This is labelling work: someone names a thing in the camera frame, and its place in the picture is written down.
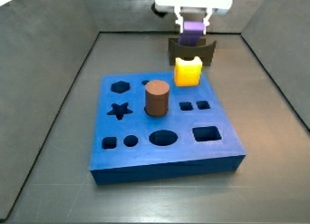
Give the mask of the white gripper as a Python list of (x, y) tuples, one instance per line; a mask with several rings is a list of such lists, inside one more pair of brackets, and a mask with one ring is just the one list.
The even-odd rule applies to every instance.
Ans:
[(210, 26), (210, 19), (212, 14), (223, 15), (232, 5), (232, 0), (155, 0), (154, 9), (159, 13), (175, 14), (175, 24), (179, 25), (179, 33), (184, 31), (184, 18), (182, 13), (204, 13), (203, 34), (207, 32)]

